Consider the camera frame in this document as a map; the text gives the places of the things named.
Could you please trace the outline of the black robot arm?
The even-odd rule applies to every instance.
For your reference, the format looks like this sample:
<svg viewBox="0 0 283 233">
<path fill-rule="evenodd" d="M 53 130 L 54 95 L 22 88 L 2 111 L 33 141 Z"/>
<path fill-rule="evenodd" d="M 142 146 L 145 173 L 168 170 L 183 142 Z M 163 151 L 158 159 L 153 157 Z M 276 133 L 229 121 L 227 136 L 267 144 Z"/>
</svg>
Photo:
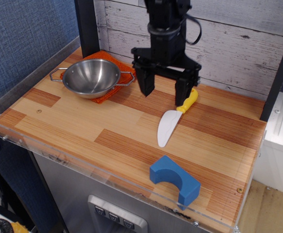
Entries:
<svg viewBox="0 0 283 233">
<path fill-rule="evenodd" d="M 188 0 L 147 0 L 150 48 L 133 48 L 133 67 L 141 92 L 148 96 L 155 88 L 155 75 L 176 81 L 175 104 L 183 105 L 191 89 L 200 82 L 201 65 L 185 54 L 186 21 L 198 21 L 187 14 Z"/>
</svg>

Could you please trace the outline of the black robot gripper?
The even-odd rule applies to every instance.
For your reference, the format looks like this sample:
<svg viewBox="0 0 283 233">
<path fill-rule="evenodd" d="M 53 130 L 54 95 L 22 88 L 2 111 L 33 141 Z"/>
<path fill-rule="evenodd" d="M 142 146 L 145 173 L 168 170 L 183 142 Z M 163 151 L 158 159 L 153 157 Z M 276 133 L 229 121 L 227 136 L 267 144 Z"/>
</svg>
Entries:
<svg viewBox="0 0 283 233">
<path fill-rule="evenodd" d="M 185 40 L 181 35 L 171 40 L 152 36 L 150 42 L 150 48 L 131 50 L 140 90 L 148 96 L 155 88 L 155 75 L 176 80 L 175 104 L 182 106 L 193 86 L 200 83 L 201 65 L 185 54 Z"/>
</svg>

